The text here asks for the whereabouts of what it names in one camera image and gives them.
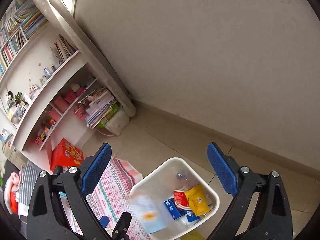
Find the floor tile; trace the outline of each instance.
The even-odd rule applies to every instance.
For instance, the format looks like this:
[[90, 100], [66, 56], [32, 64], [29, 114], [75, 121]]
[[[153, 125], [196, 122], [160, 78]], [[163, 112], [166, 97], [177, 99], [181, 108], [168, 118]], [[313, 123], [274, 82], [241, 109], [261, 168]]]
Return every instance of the floor tile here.
[[213, 141], [216, 142], [226, 155], [231, 149], [230, 145], [222, 143], [219, 139], [203, 131], [187, 127], [148, 109], [137, 108], [137, 114], [131, 119], [131, 122], [211, 172], [213, 168], [207, 158], [208, 144]]
[[246, 214], [245, 214], [245, 216], [244, 216], [244, 218], [242, 220], [242, 223], [241, 223], [236, 235], [239, 235], [239, 234], [247, 231], [248, 226], [249, 226], [250, 221], [251, 221], [251, 218], [253, 216], [254, 210], [255, 210], [256, 205], [257, 205], [258, 197], [259, 197], [258, 195], [255, 195], [255, 194], [252, 195], [248, 210], [247, 210], [247, 212], [246, 212]]
[[304, 211], [306, 209], [306, 200], [310, 197], [315, 179], [290, 171], [275, 163], [265, 161], [234, 147], [231, 149], [229, 155], [232, 156], [240, 166], [246, 165], [257, 173], [269, 174], [272, 170], [278, 171], [284, 183], [290, 207], [298, 211]]
[[177, 153], [134, 123], [129, 123], [118, 137], [95, 133], [84, 145], [84, 155], [93, 155], [104, 142], [111, 145], [113, 157], [128, 161], [143, 176], [173, 157], [184, 159], [207, 183], [214, 176], [212, 172]]
[[320, 203], [320, 181], [316, 180], [313, 189], [310, 191], [310, 196], [307, 201], [307, 207], [304, 210], [307, 213], [314, 213]]
[[220, 198], [220, 207], [218, 211], [206, 222], [196, 228], [196, 230], [206, 239], [213, 229], [217, 226], [220, 219], [223, 217], [228, 206], [230, 205], [233, 197], [226, 193], [223, 189], [223, 186], [218, 179], [218, 176], [214, 176], [212, 181], [209, 183], [209, 186], [218, 194]]
[[306, 226], [313, 214], [291, 210], [293, 238]]

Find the patterned cloth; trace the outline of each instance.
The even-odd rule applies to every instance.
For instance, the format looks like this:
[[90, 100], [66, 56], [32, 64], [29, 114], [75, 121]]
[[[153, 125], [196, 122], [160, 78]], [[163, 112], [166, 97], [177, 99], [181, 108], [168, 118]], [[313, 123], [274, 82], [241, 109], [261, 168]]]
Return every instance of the patterned cloth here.
[[[127, 211], [132, 215], [130, 227], [127, 231], [130, 240], [151, 240], [129, 205], [130, 190], [140, 180], [142, 180], [142, 174], [127, 161], [111, 158], [94, 192], [87, 196], [87, 202], [98, 220], [102, 216], [109, 217], [108, 232], [116, 226], [122, 212]], [[74, 232], [82, 235], [66, 201], [66, 198], [62, 198], [70, 226]]]
[[29, 164], [22, 167], [22, 184], [19, 192], [19, 202], [29, 206], [33, 188], [35, 187], [39, 171]]

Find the red wrapper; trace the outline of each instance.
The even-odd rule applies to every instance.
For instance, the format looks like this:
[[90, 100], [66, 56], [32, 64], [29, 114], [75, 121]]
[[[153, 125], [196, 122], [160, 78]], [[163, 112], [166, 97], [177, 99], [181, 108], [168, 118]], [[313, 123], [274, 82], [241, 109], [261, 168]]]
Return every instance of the red wrapper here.
[[184, 191], [182, 190], [174, 190], [174, 203], [176, 207], [182, 208], [182, 209], [190, 209], [188, 199], [186, 195], [184, 194]]

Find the trash bin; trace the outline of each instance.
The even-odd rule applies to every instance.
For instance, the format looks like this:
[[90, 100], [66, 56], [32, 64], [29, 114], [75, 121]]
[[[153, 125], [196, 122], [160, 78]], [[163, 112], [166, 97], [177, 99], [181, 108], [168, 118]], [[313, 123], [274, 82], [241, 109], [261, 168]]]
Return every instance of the trash bin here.
[[[203, 186], [204, 194], [212, 200], [213, 208], [191, 226], [184, 224], [180, 219], [173, 220], [164, 205], [164, 201], [173, 196], [173, 191], [182, 187], [181, 180], [177, 179], [178, 173], [186, 174], [189, 178], [192, 177], [192, 180], [197, 180]], [[157, 205], [159, 211], [165, 214], [165, 220], [168, 221], [167, 228], [150, 234], [153, 240], [174, 240], [183, 236], [212, 217], [220, 205], [218, 194], [181, 158], [167, 160], [138, 182], [131, 189], [130, 197], [136, 194], [147, 195]]]

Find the yellow snack wrapper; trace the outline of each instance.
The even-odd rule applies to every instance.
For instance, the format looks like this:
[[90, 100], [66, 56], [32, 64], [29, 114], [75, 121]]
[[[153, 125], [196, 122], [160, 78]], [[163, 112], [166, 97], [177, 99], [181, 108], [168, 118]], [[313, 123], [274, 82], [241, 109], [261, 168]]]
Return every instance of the yellow snack wrapper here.
[[188, 199], [189, 207], [192, 209], [196, 216], [201, 216], [210, 211], [201, 184], [193, 187], [188, 191], [185, 191], [184, 194]]

